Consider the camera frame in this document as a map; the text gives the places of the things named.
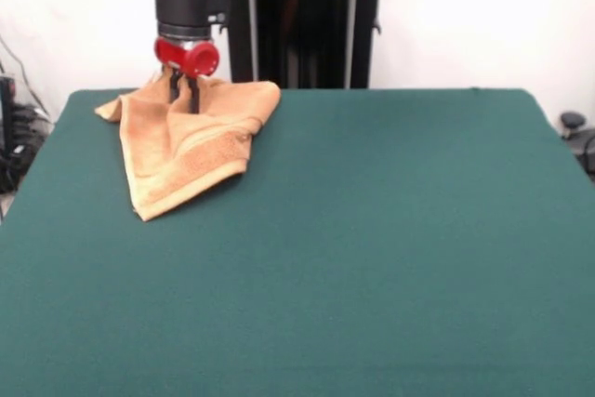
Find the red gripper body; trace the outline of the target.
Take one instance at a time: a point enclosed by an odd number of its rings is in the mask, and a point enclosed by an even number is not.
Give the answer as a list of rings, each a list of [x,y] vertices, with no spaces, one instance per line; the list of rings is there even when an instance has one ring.
[[[210,41],[175,43],[159,37],[154,45],[159,61],[178,72],[196,78],[212,75],[219,65],[219,53]]]

